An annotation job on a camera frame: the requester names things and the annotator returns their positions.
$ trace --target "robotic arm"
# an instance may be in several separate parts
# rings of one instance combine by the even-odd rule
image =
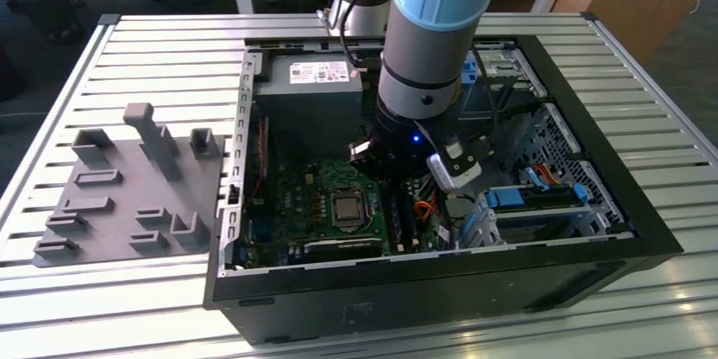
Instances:
[[[369,140],[351,145],[352,164],[364,172],[383,170],[400,181],[411,175],[411,162],[425,159],[447,191],[479,176],[477,159],[453,131],[447,110],[459,92],[460,68],[488,3],[392,0],[376,128]]]

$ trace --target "white sticker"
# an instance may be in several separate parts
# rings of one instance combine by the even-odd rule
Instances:
[[[289,66],[289,83],[348,82],[345,61],[292,63]]]
[[[448,242],[448,230],[444,226],[439,226],[439,237],[444,239],[445,242]]]

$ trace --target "green circuit board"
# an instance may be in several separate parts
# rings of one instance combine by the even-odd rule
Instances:
[[[363,223],[356,229],[336,227],[332,198],[361,195]],[[377,238],[391,254],[377,185],[344,161],[280,166],[273,190],[274,213],[257,221],[256,246],[249,251],[260,267],[285,265],[282,247],[317,240]]]

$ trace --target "motherboard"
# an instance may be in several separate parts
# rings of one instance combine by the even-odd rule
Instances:
[[[257,267],[389,255],[377,184],[344,161],[278,166],[273,214],[249,226]]]

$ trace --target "floor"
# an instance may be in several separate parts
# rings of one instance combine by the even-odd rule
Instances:
[[[202,14],[236,13],[233,0],[73,0],[81,26],[88,33],[104,13]],[[325,0],[258,0],[258,13],[312,12]],[[708,139],[718,144],[718,0],[700,0],[699,10],[686,17],[645,69],[683,108]],[[0,193],[4,190],[44,113],[62,87],[84,41],[49,45],[29,20],[0,5],[0,47],[28,80],[24,92],[0,102]]]
[[[718,0],[700,0],[667,41],[658,48],[644,69],[718,145]]]

